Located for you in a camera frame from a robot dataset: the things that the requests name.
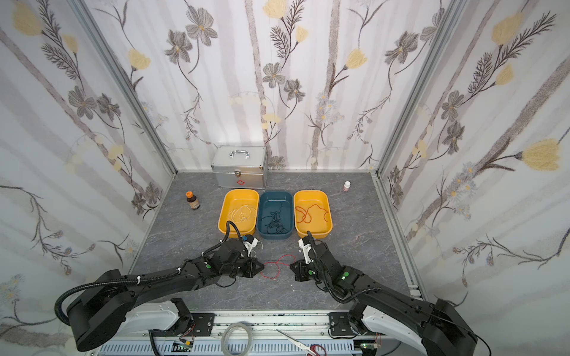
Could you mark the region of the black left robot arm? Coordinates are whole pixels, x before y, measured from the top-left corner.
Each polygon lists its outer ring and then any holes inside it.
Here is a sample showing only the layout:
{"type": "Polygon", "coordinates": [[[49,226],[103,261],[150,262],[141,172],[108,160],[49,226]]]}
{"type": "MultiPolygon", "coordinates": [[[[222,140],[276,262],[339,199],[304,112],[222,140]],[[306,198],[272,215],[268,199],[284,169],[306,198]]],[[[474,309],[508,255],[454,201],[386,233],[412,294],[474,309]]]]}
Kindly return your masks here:
{"type": "Polygon", "coordinates": [[[63,292],[54,304],[60,322],[71,327],[77,350],[91,351],[111,340],[138,306],[179,292],[216,285],[223,276],[253,278],[264,264],[246,247],[252,235],[231,238],[229,233],[198,258],[178,267],[148,274],[107,271],[96,281],[63,292]]]}

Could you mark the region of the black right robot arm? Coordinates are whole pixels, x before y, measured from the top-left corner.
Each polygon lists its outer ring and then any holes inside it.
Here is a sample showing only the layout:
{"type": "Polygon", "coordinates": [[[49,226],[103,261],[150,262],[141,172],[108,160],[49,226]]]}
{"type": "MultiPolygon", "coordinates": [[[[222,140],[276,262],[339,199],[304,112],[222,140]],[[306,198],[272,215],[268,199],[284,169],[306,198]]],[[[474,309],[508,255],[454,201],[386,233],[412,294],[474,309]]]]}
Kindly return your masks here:
{"type": "Polygon", "coordinates": [[[342,265],[311,234],[298,241],[303,258],[291,265],[299,282],[312,280],[337,303],[350,304],[349,324],[358,333],[392,337],[422,355],[473,355],[484,340],[454,304],[396,292],[363,271],[342,265]]]}

